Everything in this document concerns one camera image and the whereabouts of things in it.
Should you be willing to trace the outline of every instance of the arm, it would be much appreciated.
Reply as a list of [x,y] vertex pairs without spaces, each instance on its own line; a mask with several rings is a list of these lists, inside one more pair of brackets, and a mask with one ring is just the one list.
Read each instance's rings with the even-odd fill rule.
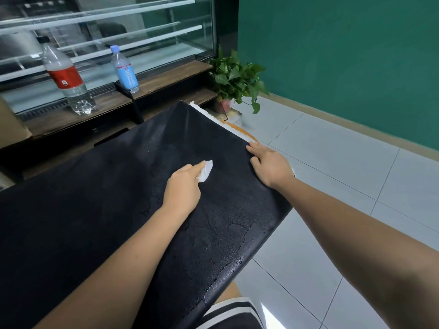
[[158,262],[198,204],[197,175],[205,164],[174,172],[162,207],[34,328],[131,328]]
[[393,329],[439,328],[439,252],[296,179],[250,143],[257,176],[294,207],[342,275]]

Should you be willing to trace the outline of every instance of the blue bottle cap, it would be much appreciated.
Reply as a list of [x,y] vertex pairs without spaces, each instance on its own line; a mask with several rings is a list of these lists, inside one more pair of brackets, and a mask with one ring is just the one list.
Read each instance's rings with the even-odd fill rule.
[[111,49],[111,51],[112,51],[113,53],[118,53],[118,52],[120,52],[120,49],[119,49],[119,46],[118,46],[118,45],[110,46],[110,49]]

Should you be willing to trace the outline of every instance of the hand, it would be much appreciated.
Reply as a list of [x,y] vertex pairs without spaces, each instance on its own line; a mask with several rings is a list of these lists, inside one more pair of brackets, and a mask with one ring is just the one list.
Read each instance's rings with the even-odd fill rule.
[[186,219],[200,200],[197,176],[205,165],[206,162],[202,161],[195,166],[187,164],[175,171],[166,184],[162,208],[173,210]]
[[255,157],[250,159],[256,175],[268,187],[277,189],[281,182],[294,177],[288,160],[270,148],[260,143],[250,142],[247,150]]

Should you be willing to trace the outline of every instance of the blue label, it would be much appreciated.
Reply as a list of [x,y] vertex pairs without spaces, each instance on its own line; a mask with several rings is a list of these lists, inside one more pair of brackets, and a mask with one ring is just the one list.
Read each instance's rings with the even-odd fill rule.
[[116,70],[119,81],[126,89],[132,89],[139,85],[131,64],[118,66],[116,67]]

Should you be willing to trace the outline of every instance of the black stand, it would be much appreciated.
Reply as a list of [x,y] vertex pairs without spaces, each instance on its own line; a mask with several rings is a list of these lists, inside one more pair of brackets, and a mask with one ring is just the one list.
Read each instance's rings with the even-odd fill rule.
[[137,123],[138,125],[141,124],[142,122],[144,122],[143,117],[140,114],[139,107],[137,106],[136,101],[135,101],[133,95],[131,94],[131,92],[129,90],[127,90],[126,88],[124,88],[120,84],[119,81],[114,82],[114,85],[115,85],[117,91],[119,91],[125,97],[131,99],[131,101],[133,102],[130,106],[127,106],[127,108],[126,108],[126,112],[129,116],[129,118],[133,122]]

